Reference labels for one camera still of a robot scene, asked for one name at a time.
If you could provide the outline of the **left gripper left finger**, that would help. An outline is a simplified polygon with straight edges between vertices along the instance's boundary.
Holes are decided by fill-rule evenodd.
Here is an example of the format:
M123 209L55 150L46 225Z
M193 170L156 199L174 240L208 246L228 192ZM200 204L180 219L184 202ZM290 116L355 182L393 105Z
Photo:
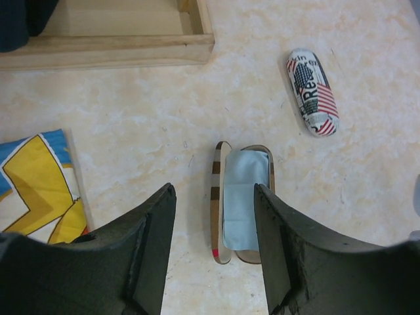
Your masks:
M71 243L1 234L2 314L159 314L177 196L144 203Z

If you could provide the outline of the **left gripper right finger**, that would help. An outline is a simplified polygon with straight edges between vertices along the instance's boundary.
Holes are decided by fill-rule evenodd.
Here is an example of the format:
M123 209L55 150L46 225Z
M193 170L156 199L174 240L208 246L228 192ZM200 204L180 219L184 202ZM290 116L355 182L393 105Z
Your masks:
M254 190L270 314L418 314L419 239L383 247L342 235Z

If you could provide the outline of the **plaid glasses case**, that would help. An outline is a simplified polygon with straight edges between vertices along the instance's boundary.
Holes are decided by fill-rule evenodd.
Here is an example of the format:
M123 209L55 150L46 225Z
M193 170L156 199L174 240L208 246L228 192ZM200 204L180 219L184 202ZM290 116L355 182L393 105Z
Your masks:
M227 264L233 255L249 264L261 264L258 251L233 251L224 246L223 242L223 185L226 157L234 150L227 141L220 141L215 148L212 166L212 184L210 197L210 223L211 223L211 248L214 260L219 264ZM241 150L262 151L268 154L269 159L269 185L270 191L275 191L274 159L270 150L263 145L252 145Z

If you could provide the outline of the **light blue cloth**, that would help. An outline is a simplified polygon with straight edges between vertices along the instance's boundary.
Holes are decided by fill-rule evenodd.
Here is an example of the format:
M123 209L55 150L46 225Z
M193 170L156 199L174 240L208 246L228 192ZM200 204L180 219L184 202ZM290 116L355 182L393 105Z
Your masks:
M223 242L233 251L258 251L254 185L269 185L268 154L232 150L226 157L223 185Z

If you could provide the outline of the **flag newsprint glasses case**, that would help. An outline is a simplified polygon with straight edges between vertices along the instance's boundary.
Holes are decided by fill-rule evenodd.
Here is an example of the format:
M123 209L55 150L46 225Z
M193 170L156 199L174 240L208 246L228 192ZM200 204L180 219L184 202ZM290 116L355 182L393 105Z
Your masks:
M326 73L309 49L291 51L286 70L301 117L315 137L329 137L339 128L339 113Z

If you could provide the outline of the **blue yellow cartoon pouch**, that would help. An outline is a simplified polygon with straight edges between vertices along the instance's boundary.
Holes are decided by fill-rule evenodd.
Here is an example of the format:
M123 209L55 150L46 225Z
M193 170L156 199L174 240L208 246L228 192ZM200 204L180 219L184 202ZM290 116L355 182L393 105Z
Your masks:
M1 144L1 231L49 244L88 233L63 130Z

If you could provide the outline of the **wooden clothes rack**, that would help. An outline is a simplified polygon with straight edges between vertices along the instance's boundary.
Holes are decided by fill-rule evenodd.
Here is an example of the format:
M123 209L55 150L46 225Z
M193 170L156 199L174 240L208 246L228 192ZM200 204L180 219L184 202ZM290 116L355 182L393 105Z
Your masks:
M1 70L205 64L214 45L205 1L59 1Z

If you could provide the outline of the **navy tank top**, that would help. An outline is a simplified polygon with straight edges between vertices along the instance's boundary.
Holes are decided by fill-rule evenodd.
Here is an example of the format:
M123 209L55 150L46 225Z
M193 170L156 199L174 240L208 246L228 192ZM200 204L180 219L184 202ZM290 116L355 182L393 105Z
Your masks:
M57 4L58 0L1 0L1 53L15 51L37 37Z

